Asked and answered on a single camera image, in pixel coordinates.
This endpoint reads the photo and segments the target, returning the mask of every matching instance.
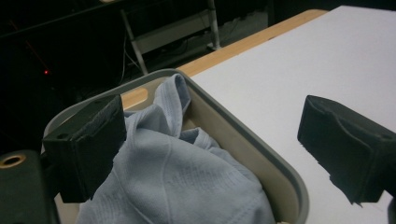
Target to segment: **white tabletop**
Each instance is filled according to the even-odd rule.
[[[192,79],[300,174],[307,223],[388,223],[391,196],[350,204],[297,132],[308,94],[396,132],[396,12],[339,7]]]

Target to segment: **fabric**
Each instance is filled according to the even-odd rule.
[[[125,114],[127,139],[78,223],[275,223],[253,173],[202,129],[181,131],[190,101],[176,74]]]

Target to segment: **wooden table edge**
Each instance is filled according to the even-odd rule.
[[[313,19],[325,14],[327,11],[320,9],[310,9],[291,17],[278,24],[270,26],[256,34],[250,35],[241,39],[229,46],[213,51],[205,56],[196,59],[192,62],[186,63],[178,68],[189,77],[195,76],[206,69],[222,63],[233,56],[236,56],[248,49],[252,49],[278,35],[282,35],[298,26],[301,26]]]

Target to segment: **gray container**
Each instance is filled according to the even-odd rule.
[[[125,111],[143,109],[152,104],[154,92],[164,79],[175,73],[184,75],[176,69],[159,70],[72,105],[52,119],[44,135],[57,128],[90,101],[107,95],[121,94]],[[298,173],[190,78],[185,75],[184,77],[191,94],[191,105],[184,117],[183,128],[201,127],[216,139],[223,149],[228,150],[234,158],[252,171],[262,183],[277,222],[305,223],[309,201],[305,184]],[[78,204],[62,203],[59,196],[56,203],[62,223],[75,223]]]

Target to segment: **gray plastic tray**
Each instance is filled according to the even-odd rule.
[[[110,94],[121,94],[124,110],[145,108],[152,104],[157,87],[165,78],[175,73],[184,75],[176,69],[158,70],[73,105],[52,119],[44,135],[50,133],[90,101]],[[309,201],[305,184],[298,173],[189,77],[185,75],[184,77],[192,100],[184,118],[183,128],[198,126],[203,128],[219,142],[222,148],[228,150],[252,171],[262,182],[277,222],[305,223]],[[57,198],[56,202],[62,223],[74,223],[78,205],[62,203],[60,198]]]

